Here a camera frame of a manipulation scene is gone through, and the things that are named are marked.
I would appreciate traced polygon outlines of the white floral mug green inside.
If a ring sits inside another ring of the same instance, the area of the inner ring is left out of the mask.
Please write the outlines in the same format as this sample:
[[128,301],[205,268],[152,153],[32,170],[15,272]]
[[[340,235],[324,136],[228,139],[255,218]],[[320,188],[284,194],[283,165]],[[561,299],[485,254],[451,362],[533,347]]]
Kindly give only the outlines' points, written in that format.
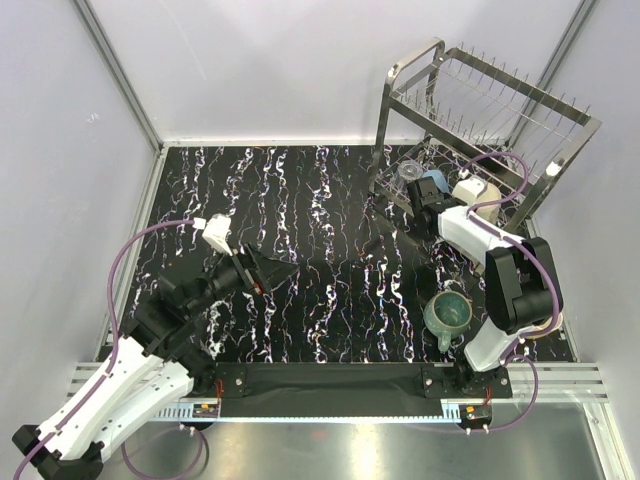
[[479,208],[477,210],[477,214],[489,223],[496,225],[500,210],[498,201],[502,199],[502,195],[495,185],[489,182],[487,182],[487,184],[488,186],[486,192],[479,198],[478,202],[475,205],[488,203],[488,206]]

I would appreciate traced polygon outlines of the black marble pattern mat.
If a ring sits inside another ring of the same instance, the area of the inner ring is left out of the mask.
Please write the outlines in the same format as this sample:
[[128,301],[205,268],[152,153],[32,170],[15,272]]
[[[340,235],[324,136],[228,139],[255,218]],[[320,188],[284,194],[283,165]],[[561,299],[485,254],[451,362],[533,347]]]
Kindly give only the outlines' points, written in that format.
[[[172,147],[151,223],[137,246],[125,299],[129,321],[174,260],[212,262],[200,234],[177,219],[230,216],[232,242],[298,265],[274,293],[237,292],[198,323],[197,341],[220,362],[449,361],[486,321],[485,284],[451,246],[422,242],[394,204],[371,201],[368,146]],[[469,328],[441,353],[423,322],[427,303],[456,291]]]

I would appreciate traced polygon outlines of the light blue plastic cup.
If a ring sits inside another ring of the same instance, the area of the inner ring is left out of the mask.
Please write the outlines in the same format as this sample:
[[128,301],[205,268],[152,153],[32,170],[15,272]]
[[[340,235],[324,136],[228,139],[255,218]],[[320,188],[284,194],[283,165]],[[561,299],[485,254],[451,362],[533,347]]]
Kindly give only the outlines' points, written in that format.
[[422,178],[431,178],[440,192],[445,194],[450,192],[448,181],[442,171],[438,169],[426,170],[422,174]]

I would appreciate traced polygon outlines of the clear faceted glass tumbler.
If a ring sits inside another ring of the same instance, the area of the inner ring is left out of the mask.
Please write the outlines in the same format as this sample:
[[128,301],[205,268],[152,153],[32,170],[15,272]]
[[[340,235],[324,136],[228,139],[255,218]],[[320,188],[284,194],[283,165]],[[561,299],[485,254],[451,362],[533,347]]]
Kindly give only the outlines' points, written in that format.
[[394,174],[393,184],[398,192],[404,192],[408,183],[422,177],[424,168],[415,160],[401,161]]

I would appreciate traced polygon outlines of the teal ceramic mug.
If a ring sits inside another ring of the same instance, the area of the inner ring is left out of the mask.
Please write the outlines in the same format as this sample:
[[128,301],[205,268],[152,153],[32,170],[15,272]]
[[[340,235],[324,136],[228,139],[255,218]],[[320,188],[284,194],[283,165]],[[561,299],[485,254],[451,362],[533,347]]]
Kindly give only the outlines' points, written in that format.
[[423,310],[423,322],[436,337],[438,350],[446,352],[454,339],[462,335],[472,320],[471,302],[456,291],[436,294]]

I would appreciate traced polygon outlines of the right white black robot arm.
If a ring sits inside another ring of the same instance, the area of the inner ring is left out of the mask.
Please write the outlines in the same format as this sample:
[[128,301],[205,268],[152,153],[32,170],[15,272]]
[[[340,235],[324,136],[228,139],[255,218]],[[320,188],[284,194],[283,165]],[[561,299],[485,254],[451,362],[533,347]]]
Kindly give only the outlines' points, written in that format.
[[466,364],[452,375],[458,393],[475,397],[489,384],[487,371],[505,364],[516,345],[558,327],[563,298],[552,251],[543,238],[508,233],[479,214],[512,196],[467,205],[430,177],[410,182],[407,190],[423,231],[484,267],[488,319],[464,349]]

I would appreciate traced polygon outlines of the yellow cup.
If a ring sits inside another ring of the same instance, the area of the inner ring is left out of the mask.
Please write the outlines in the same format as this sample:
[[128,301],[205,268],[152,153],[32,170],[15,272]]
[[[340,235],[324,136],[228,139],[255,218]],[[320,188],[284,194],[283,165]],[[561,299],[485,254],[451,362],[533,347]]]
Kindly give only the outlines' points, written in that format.
[[530,339],[536,340],[546,335],[559,330],[564,323],[564,315],[560,312],[556,319],[550,317],[546,322],[541,325],[537,325],[531,332],[529,336]]

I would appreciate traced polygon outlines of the steel two-tier dish rack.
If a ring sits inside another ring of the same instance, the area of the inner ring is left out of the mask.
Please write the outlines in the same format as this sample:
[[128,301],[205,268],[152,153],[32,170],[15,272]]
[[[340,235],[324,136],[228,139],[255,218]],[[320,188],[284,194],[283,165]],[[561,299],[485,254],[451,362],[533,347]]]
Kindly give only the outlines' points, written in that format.
[[573,98],[434,37],[386,72],[368,190],[409,210],[393,184],[401,161],[438,169],[450,184],[471,161],[502,195],[523,189],[498,214],[520,233],[601,125]]

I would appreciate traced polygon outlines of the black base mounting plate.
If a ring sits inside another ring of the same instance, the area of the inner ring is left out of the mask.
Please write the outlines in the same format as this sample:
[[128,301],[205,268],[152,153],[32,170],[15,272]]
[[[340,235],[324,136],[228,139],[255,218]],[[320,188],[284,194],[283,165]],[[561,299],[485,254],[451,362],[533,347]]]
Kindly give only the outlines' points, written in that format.
[[223,419],[435,417],[450,401],[513,396],[505,369],[463,387],[450,364],[220,363],[217,375]]

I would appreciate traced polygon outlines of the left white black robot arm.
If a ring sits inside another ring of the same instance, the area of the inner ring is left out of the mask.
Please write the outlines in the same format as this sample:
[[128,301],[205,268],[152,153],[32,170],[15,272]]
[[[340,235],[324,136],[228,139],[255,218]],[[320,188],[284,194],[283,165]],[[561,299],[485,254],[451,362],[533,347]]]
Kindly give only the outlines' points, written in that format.
[[44,479],[97,478],[113,451],[163,407],[213,390],[216,364],[193,338],[201,315],[236,292],[269,294],[297,271],[249,244],[211,265],[174,261],[82,387],[48,420],[14,433],[24,462]]

